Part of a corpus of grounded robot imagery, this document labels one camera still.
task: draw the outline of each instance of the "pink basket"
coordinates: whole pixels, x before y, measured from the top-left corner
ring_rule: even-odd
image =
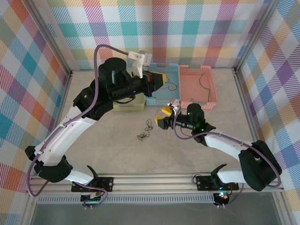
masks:
[[[191,103],[199,103],[202,109],[212,109],[216,105],[217,90],[210,66],[194,69],[181,65],[179,74],[182,108],[186,109]]]

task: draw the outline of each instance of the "gray floor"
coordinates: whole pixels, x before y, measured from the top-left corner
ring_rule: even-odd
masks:
[[[251,141],[231,69],[214,69],[213,73],[218,103],[213,109],[204,110],[206,120],[224,134]],[[63,116],[93,79],[93,72],[74,73]],[[210,172],[221,164],[237,163],[219,150],[194,140],[180,140],[172,130],[158,128],[154,117],[161,108],[146,106],[141,112],[106,113],[70,147],[66,153],[68,161],[91,165],[98,173]],[[154,129],[150,137],[139,141],[136,136],[144,131],[148,118],[152,119]]]
[[[272,193],[242,193],[227,209],[207,204],[37,205],[31,225],[279,225]]]

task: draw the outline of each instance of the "blue tray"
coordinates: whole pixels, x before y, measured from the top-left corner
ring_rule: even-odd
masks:
[[[148,68],[148,71],[166,73],[168,78],[172,83],[174,83],[179,89],[179,65],[176,63],[151,63]],[[172,94],[174,99],[180,100],[180,93],[178,90],[170,91],[167,87],[172,85],[170,83],[165,83],[160,89],[152,93],[152,97],[146,98],[146,105],[167,105],[172,99]]]

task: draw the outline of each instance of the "plaid wall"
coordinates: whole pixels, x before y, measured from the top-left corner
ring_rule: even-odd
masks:
[[[25,197],[28,145],[50,133],[67,76],[21,0],[0,0],[0,224]]]
[[[300,0],[281,0],[242,73],[259,136],[283,169],[300,224]]]
[[[269,0],[35,0],[73,69],[98,44],[146,50],[153,62],[233,67]],[[100,50],[101,59],[118,56]]]

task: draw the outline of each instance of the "plaid fabric backdrop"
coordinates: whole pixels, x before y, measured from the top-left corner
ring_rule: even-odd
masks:
[[[242,73],[259,136],[283,169],[300,224],[300,0],[281,0]]]
[[[0,224],[16,224],[28,145],[53,128],[67,76],[21,0],[0,0]]]
[[[269,0],[35,0],[73,69],[98,44],[146,50],[153,62],[233,67]],[[99,63],[119,53],[103,49]]]

